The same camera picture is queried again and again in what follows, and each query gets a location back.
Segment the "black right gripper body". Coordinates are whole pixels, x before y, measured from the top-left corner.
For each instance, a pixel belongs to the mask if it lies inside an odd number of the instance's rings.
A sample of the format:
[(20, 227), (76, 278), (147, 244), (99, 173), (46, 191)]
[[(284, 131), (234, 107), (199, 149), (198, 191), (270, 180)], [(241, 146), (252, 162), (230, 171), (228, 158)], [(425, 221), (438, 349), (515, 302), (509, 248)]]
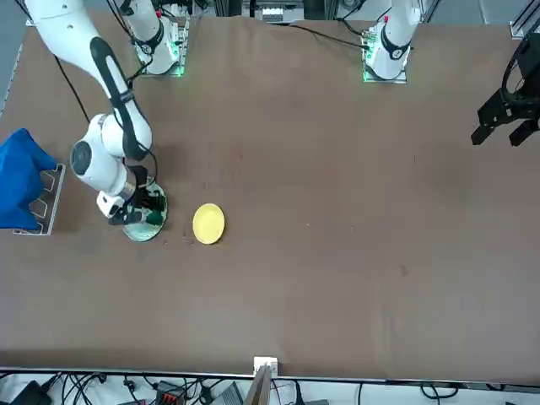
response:
[(129, 165), (127, 167), (127, 195), (132, 199), (138, 189), (147, 183), (148, 169), (143, 165)]

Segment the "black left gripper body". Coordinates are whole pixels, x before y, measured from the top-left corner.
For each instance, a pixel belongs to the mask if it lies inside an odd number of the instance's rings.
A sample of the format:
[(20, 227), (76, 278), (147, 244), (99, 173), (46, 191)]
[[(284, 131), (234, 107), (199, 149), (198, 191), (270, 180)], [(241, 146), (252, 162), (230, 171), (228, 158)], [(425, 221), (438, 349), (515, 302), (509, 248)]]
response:
[[(521, 72), (521, 87), (513, 92), (507, 89), (511, 71), (517, 66)], [(539, 34), (524, 37), (512, 55), (501, 84), (502, 95), (512, 111), (512, 121), (518, 117), (531, 117), (539, 111)]]

